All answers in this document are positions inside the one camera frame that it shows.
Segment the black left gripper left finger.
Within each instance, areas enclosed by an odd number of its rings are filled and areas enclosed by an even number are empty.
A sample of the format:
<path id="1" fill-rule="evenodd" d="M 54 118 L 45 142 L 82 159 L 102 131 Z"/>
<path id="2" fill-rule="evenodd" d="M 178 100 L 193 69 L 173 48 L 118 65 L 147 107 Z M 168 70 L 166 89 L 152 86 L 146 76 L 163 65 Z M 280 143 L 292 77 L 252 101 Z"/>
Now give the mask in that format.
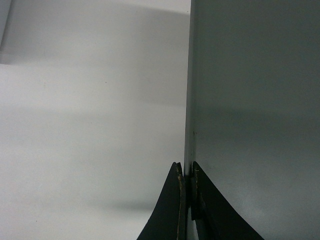
<path id="1" fill-rule="evenodd" d="M 174 162 L 139 240 L 184 240 L 186 238 L 186 184 L 182 166 Z"/>

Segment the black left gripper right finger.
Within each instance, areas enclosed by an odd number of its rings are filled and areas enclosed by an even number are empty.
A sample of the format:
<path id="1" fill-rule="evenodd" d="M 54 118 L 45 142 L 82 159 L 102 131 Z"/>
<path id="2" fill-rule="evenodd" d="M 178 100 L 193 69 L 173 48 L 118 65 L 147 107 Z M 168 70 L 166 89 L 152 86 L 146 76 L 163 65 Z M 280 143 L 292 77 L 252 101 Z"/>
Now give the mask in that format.
<path id="1" fill-rule="evenodd" d="M 191 219 L 200 240 L 262 240 L 232 207 L 197 162 L 192 163 Z"/>

